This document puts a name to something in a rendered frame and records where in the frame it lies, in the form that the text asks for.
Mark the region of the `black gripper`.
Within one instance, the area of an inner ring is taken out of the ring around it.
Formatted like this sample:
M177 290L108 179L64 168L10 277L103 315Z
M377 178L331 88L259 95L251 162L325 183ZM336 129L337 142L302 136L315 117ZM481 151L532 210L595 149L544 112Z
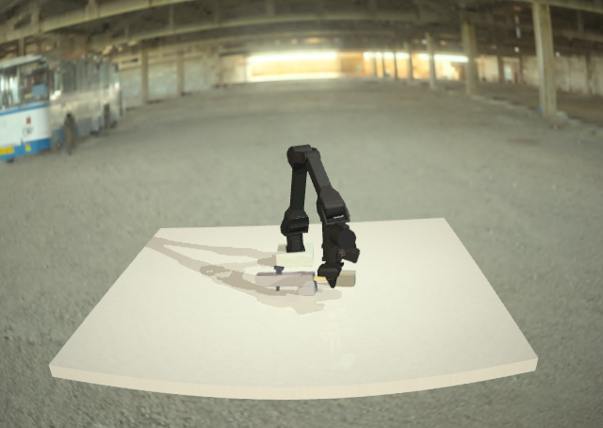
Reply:
M337 277L341 272L341 268L344 266L344 262L337 261L337 252L340 246L335 245L332 242L323 241L321 245L323 249L322 263L318 268L318 276L325 277L329 286L334 288L336 285Z

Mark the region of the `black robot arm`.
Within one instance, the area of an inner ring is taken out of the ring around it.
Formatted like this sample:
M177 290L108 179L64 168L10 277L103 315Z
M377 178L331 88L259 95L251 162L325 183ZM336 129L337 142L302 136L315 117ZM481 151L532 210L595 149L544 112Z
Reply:
M304 211L307 172L317 193L317 212L322 222L322 240L340 246L337 261L342 259L357 263L360 250L356 247L356 236L346 222L350 213L340 193L333 189L320 159L320 152L310 145L293 146L286 152L292 168L290 207L285 212L280 226L286 237L287 253L304 253L303 233L308 233L309 218ZM334 218L339 216L340 218ZM342 259L341 259L342 258Z

